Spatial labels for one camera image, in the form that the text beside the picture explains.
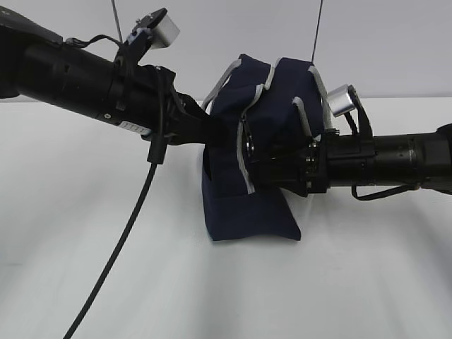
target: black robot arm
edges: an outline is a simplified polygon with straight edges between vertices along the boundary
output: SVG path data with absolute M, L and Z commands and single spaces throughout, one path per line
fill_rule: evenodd
M 149 141 L 162 121 L 167 144 L 220 145 L 225 139 L 221 123 L 174 90 L 175 73 L 138 65 L 149 49 L 169 46 L 178 33 L 163 8 L 140 20 L 124 44 L 104 35 L 64 42 L 0 6 L 0 98 L 26 95 L 130 129 Z M 83 50 L 105 38 L 119 46 L 113 62 Z
M 324 131 L 320 140 L 290 152 L 270 150 L 265 158 L 252 162 L 254 182 L 279 186 L 300 196 L 326 193 L 332 186 L 351 186 L 361 201 L 385 198 L 419 188 L 452 192 L 452 124 L 434 133 L 373 136 L 367 114 L 352 86 L 343 93 L 349 102 L 344 114 L 353 131 Z M 350 115 L 357 110 L 359 128 Z M 359 196 L 358 186 L 396 186 Z

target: white surface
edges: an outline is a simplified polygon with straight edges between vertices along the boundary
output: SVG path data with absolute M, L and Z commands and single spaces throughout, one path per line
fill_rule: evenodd
M 452 99 L 364 105 L 376 135 L 452 120 Z M 49 105 L 0 109 L 0 338 L 62 338 L 138 197 L 147 144 Z M 213 244 L 201 149 L 168 150 L 74 338 L 452 337 L 452 197 L 361 203 L 332 189 L 307 213 L 309 202 L 290 196 L 301 242 Z
M 364 97 L 452 96 L 452 2 L 325 0 L 316 65 L 328 89 Z

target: silver cylinder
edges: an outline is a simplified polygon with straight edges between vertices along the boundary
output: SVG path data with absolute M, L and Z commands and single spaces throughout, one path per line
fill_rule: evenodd
M 348 94 L 348 87 L 348 85 L 342 85 L 328 93 L 327 100 L 331 108 L 331 113 L 333 113 L 335 118 L 356 108 L 350 94 Z

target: gray strap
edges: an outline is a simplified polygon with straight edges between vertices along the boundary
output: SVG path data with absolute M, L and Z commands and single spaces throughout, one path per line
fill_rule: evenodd
M 325 129 L 332 129 L 333 123 L 331 122 L 331 108 L 328 103 L 328 93 L 326 92 L 325 85 L 323 84 L 319 71 L 314 66 L 309 67 L 308 71 L 314 76 L 314 80 L 316 81 L 317 88 L 319 89 L 319 93 L 322 98 L 323 125 L 325 126 Z
M 242 172 L 243 178 L 245 180 L 246 189 L 248 190 L 248 194 L 254 193 L 256 191 L 256 189 L 254 188 L 254 185 L 249 178 L 249 173 L 248 173 L 248 170 L 246 169 L 245 160 L 243 158 L 243 152 L 242 152 L 243 128 L 244 128 L 243 121 L 244 121 L 244 119 L 246 119 L 246 113 L 248 112 L 248 109 L 253 107 L 258 102 L 259 98 L 262 95 L 264 88 L 265 88 L 264 84 L 260 84 L 260 85 L 256 86 L 256 94 L 254 95 L 254 99 L 253 99 L 253 101 L 251 101 L 251 103 L 248 106 L 246 106 L 246 108 L 242 112 L 242 118 L 240 119 L 239 125 L 237 127 L 237 162 L 239 163 L 240 171 Z
M 235 70 L 237 67 L 239 67 L 242 64 L 241 59 L 234 60 L 232 64 L 226 69 L 226 71 L 221 76 L 220 80 L 217 82 L 215 87 L 211 90 L 211 92 L 207 95 L 207 97 L 204 99 L 201 108 L 205 111 L 207 109 L 207 106 L 212 102 L 217 96 L 218 93 L 220 93 L 222 87 L 226 84 L 226 82 L 229 80 L 231 73 L 233 70 Z
M 312 136 L 311 127 L 309 126 L 308 117 L 304 108 L 303 100 L 299 97 L 294 97 L 292 104 L 297 106 L 299 118 L 302 121 L 302 128 L 305 136 Z
M 271 83 L 273 81 L 273 78 L 275 77 L 276 67 L 278 67 L 278 64 L 280 63 L 282 58 L 277 58 L 275 65 L 270 67 L 270 72 L 268 73 L 267 81 L 264 85 L 264 88 L 266 90 L 270 89 Z

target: white wall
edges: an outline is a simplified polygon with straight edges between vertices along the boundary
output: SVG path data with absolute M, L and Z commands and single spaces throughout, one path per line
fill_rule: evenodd
M 310 60 L 321 0 L 116 0 L 123 36 L 137 18 L 161 7 L 181 29 L 168 49 L 142 64 L 177 72 L 179 92 L 202 100 L 241 53 L 274 63 Z M 59 33 L 88 40 L 117 36 L 111 0 L 3 0 L 2 6 Z M 452 95 L 450 0 L 325 0 L 315 63 L 326 83 L 354 83 L 363 97 Z M 91 52 L 113 60 L 116 45 Z

